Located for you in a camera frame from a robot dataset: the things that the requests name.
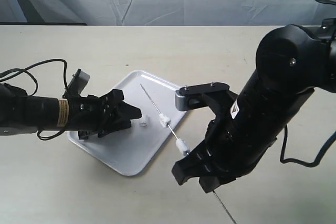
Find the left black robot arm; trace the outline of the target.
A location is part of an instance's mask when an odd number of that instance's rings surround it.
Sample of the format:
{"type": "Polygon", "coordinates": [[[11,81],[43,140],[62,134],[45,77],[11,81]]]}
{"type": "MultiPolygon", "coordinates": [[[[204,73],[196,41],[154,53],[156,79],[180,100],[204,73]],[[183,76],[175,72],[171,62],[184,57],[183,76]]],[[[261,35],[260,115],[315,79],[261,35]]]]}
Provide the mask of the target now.
{"type": "Polygon", "coordinates": [[[97,97],[65,93],[63,98],[29,96],[25,90],[10,84],[1,85],[1,135],[55,131],[56,136],[76,131],[81,140],[96,135],[102,138],[126,130],[131,121],[141,118],[141,110],[124,101],[122,90],[113,89],[97,97]]]}

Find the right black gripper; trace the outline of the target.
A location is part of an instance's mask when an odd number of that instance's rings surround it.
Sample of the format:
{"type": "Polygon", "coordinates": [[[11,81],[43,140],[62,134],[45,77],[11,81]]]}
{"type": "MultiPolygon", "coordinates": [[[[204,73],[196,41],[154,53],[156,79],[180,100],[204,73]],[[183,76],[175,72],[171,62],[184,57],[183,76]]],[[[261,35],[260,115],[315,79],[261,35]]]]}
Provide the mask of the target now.
{"type": "Polygon", "coordinates": [[[179,185],[199,177],[204,193],[249,174],[314,89],[283,94],[265,88],[253,72],[223,122],[171,172],[179,185]]]}

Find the right grey black robot arm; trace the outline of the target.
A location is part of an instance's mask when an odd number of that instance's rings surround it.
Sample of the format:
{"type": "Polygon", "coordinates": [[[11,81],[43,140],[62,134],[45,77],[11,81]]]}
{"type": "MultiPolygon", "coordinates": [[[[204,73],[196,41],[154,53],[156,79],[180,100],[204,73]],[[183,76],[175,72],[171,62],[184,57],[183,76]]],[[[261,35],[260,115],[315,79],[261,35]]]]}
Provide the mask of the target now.
{"type": "Polygon", "coordinates": [[[315,88],[335,92],[334,19],[320,27],[290,24],[267,33],[240,93],[222,82],[178,89],[179,111],[208,107],[215,117],[204,139],[174,164],[176,182],[197,178],[210,193],[251,173],[315,88]]]}

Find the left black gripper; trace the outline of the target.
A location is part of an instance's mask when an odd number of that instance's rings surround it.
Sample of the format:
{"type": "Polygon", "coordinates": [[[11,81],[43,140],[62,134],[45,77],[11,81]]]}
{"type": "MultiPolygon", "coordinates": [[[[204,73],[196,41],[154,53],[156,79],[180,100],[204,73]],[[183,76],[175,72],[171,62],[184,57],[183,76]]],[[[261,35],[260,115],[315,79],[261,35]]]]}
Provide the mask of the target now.
{"type": "Polygon", "coordinates": [[[140,118],[141,110],[123,101],[122,90],[111,90],[101,97],[88,95],[71,99],[65,130],[78,132],[81,140],[93,135],[102,138],[129,129],[130,120],[140,118]]]}

